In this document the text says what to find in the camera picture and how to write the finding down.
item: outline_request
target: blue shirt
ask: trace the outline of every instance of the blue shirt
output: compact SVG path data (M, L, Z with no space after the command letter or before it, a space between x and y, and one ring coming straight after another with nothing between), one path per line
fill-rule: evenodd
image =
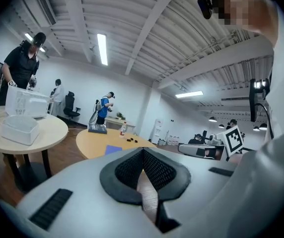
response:
M100 111L98 111L98 116L102 118L106 118L108 114L108 108L105 105L109 103L108 98L101 99L101 106L103 107Z

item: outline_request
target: white glove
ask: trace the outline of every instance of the white glove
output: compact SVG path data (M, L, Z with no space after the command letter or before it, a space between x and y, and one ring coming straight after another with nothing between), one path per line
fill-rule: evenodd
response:
M36 76L35 75L32 75L30 80L29 80L29 84L31 87L35 87L36 84L37 84L37 79L36 79Z
M14 80L11 80L9 83L7 83L9 86L17 87L17 84L14 82Z

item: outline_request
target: beige tabletop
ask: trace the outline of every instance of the beige tabletop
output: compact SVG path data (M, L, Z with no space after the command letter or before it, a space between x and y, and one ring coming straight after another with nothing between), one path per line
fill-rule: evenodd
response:
M4 109L5 106L0 106L0 122L7 117ZM39 135L32 145L23 145L3 138L0 131L0 152L8 154L41 152L60 143L68 133L67 125L57 117L47 114L45 118L38 118L36 120L39 124Z
M80 132L76 137L76 143L80 152L88 159L103 156L107 145L122 147L122 150L127 150L136 147L156 147L151 142L133 135L125 133L124 137L119 137L120 131L116 129L107 129L107 134L88 132L87 129ZM133 138L133 141L128 142L127 139Z

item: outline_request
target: wooden floor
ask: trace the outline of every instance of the wooden floor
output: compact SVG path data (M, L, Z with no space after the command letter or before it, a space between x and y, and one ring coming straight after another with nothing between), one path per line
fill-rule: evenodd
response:
M78 126L77 128L70 129L67 137L60 144L48 149L52 174L56 174L64 168L86 159L76 145L76 135L81 131L79 128L82 127ZM160 146L160 148L177 152L177 146ZM31 162L43 163L41 153L30 154L29 159ZM0 153L0 199L12 206L16 206L24 194L17 189L13 174L9 166L5 164L6 161L7 159ZM139 178L137 190L142 194L145 213L154 222L157 209L157 192L144 172L141 173Z

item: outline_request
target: blue paper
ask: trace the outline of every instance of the blue paper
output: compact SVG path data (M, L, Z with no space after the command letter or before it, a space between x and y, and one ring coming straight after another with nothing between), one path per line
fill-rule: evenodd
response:
M115 152L118 152L118 151L122 151L122 147L107 145L104 155L108 155L110 153L115 153Z

